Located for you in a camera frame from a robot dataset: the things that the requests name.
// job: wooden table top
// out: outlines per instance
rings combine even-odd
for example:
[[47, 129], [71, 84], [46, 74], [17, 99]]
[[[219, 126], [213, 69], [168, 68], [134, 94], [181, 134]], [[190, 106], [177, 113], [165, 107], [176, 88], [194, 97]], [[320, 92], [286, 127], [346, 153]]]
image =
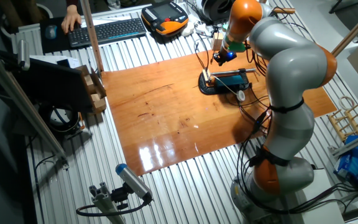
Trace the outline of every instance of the wooden table top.
[[[205, 52], [201, 59], [206, 61]], [[245, 54], [211, 72], [255, 68]], [[250, 133], [253, 122], [240, 113], [238, 106], [223, 96], [206, 96], [198, 89], [202, 68], [195, 54], [159, 63], [102, 73], [127, 165], [142, 175], [235, 143]], [[256, 96], [267, 95], [265, 77], [248, 73]], [[227, 95], [235, 103], [234, 95]], [[336, 110], [323, 88], [303, 94], [314, 116]], [[250, 90], [246, 102], [255, 100]], [[269, 99], [262, 102], [266, 105]], [[257, 118], [264, 107], [258, 103], [245, 107]]]

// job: human hand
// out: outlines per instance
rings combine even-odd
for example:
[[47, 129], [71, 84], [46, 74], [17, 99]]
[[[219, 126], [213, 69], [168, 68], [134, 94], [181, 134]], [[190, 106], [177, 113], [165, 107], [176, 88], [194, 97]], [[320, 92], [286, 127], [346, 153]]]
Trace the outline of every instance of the human hand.
[[62, 29], [65, 34], [68, 33], [68, 30], [73, 31], [75, 22], [81, 24], [81, 16], [77, 12], [76, 5], [69, 5], [66, 17], [62, 22]]

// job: orange handheld controller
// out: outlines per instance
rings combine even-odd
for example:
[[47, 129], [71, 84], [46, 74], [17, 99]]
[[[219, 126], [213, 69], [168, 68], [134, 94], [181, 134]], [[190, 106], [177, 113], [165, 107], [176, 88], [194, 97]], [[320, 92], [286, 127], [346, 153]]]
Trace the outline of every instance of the orange handheld controller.
[[186, 12], [170, 1], [143, 8], [142, 19], [150, 26], [152, 31], [157, 31], [166, 36], [176, 34], [189, 21]]

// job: black monitor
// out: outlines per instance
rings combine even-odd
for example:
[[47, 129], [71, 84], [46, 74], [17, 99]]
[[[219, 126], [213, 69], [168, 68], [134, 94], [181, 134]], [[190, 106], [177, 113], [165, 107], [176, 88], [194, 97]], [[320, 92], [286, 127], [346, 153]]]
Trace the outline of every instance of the black monitor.
[[[16, 54], [0, 51], [0, 56], [17, 63]], [[13, 75], [30, 99], [57, 107], [68, 106], [77, 112], [93, 112], [80, 70], [31, 58], [28, 71]]]

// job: black keyboard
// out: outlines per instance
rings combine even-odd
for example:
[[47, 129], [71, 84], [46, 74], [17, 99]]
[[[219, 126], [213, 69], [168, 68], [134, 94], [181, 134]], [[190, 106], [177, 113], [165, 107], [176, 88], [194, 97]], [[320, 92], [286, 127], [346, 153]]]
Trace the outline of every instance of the black keyboard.
[[[140, 19], [126, 19], [123, 21], [109, 22], [94, 27], [99, 44], [106, 44], [119, 40], [127, 40], [142, 36], [146, 33]], [[91, 45], [86, 27], [74, 29], [68, 33], [71, 47]]]

